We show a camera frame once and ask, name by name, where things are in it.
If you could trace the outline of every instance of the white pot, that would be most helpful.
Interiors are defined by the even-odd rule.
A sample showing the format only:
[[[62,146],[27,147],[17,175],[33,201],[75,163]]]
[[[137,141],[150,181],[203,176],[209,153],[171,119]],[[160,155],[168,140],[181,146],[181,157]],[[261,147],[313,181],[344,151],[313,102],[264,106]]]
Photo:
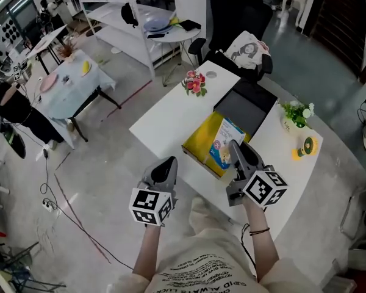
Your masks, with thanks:
[[[294,124],[291,119],[283,116],[281,119],[281,123],[282,127],[292,136],[298,137],[300,135],[302,128],[297,127],[297,125]]]

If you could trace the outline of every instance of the black wristband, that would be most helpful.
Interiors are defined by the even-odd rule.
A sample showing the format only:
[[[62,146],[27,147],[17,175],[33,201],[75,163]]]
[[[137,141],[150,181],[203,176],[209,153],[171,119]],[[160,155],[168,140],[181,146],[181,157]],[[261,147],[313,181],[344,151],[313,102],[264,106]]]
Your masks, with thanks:
[[[267,232],[267,231],[269,231],[270,230],[270,228],[267,228],[267,229],[264,229],[264,230],[259,230],[259,231],[251,231],[250,233],[249,233],[249,235],[250,236],[254,236],[255,234],[260,234],[260,233],[263,233],[263,232]]]

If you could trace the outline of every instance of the black chair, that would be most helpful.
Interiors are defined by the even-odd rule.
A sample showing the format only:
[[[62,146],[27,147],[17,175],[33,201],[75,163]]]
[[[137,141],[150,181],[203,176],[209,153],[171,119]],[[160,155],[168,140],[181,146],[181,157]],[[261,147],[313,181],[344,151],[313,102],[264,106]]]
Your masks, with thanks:
[[[209,44],[210,51],[205,60],[229,70],[237,76],[246,78],[251,82],[262,79],[265,73],[273,70],[270,56],[262,56],[262,65],[255,70],[239,68],[218,50],[226,51],[232,42],[243,32],[248,31],[259,40],[273,15],[272,9],[263,3],[263,0],[210,0],[213,14],[213,37]],[[188,52],[198,56],[198,62],[203,63],[201,50],[206,39],[198,38],[190,46]]]

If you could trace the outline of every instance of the gray floor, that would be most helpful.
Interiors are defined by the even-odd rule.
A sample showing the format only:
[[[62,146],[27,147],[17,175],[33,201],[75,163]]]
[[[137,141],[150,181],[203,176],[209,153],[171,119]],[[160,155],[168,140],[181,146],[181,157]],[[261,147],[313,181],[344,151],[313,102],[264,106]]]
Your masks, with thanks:
[[[366,169],[362,125],[357,117],[357,110],[366,99],[366,84],[362,86],[351,70],[321,43],[295,30],[296,10],[290,16],[286,13],[283,19],[277,14],[263,37],[274,62],[274,71],[268,77],[300,101],[313,102],[315,113]]]
[[[285,38],[292,39],[292,36],[291,32]],[[86,52],[96,54],[101,45],[89,41],[83,47]],[[273,51],[272,54],[275,59],[277,52]],[[111,58],[110,64],[119,66],[122,71],[118,88],[120,85],[127,88],[131,78],[126,77],[124,72],[127,70],[131,73],[131,69],[126,68],[131,64],[130,58],[119,54]],[[54,175],[58,177],[67,199],[88,232],[130,266],[136,259],[144,228],[133,222],[127,201],[144,168],[155,160],[155,156],[128,129],[172,89],[172,86],[162,87],[160,78],[170,65],[159,68],[156,81],[127,101],[122,110],[112,112],[112,104],[97,99],[79,116],[89,143],[76,135],[75,150],[61,144],[55,152],[50,152],[48,160],[49,185],[59,205],[73,217]],[[276,65],[271,77],[275,78],[279,71],[282,69]],[[135,76],[138,83],[132,82],[134,86],[146,79],[146,69],[138,73],[144,74]],[[172,81],[178,83],[184,74],[183,69],[178,70]],[[39,75],[43,75],[43,72],[36,63],[33,77]],[[263,79],[261,84],[284,101],[293,98],[268,78]],[[107,93],[120,99],[121,92],[118,89]],[[316,102],[317,110],[321,112],[320,103],[313,97],[311,94],[306,98]],[[306,275],[315,283],[322,284],[335,271],[334,260],[341,267],[346,264],[345,257],[351,241],[339,232],[338,225],[351,192],[357,186],[366,184],[366,173],[348,148],[318,117],[313,118],[311,124],[325,141],[306,190],[276,239],[276,246],[281,257],[293,258]],[[21,134],[27,147],[27,158],[22,160],[13,151],[8,151],[6,163],[0,170],[2,185],[12,190],[10,195],[2,197],[5,207],[2,212],[3,229],[8,233],[6,242],[11,246],[27,247],[40,241],[40,248],[33,252],[34,263],[31,266],[36,279],[62,281],[68,286],[62,292],[104,292],[108,283],[128,272],[127,268],[112,258],[109,258],[109,264],[65,215],[60,214],[57,218],[57,214],[44,210],[42,199],[52,198],[50,193],[43,196],[39,190],[46,181],[45,161],[38,156],[40,146]],[[193,233],[188,225],[188,214],[195,191],[180,179],[176,190],[179,202],[162,231],[160,247]],[[352,205],[346,223],[351,233],[356,230],[362,208],[358,202]],[[239,235],[241,227],[228,224],[228,229]]]

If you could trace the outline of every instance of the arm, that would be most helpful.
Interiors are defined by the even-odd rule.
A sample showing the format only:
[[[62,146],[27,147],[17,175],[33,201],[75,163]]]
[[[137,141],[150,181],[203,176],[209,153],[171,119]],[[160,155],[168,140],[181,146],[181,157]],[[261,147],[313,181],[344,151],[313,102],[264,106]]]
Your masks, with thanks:
[[[12,98],[12,96],[15,94],[16,91],[18,91],[18,83],[17,82],[14,82],[11,86],[11,88],[9,88],[4,96],[2,97],[1,99],[1,102],[0,102],[0,106],[4,106],[10,98]]]
[[[248,216],[251,231],[260,231],[268,228],[263,209],[258,207],[249,197],[243,197],[243,205]],[[256,263],[257,280],[260,281],[279,261],[274,241],[269,231],[252,236]]]
[[[143,276],[149,281],[156,272],[157,249],[159,247],[161,227],[148,225],[145,229],[140,253],[132,273]]]

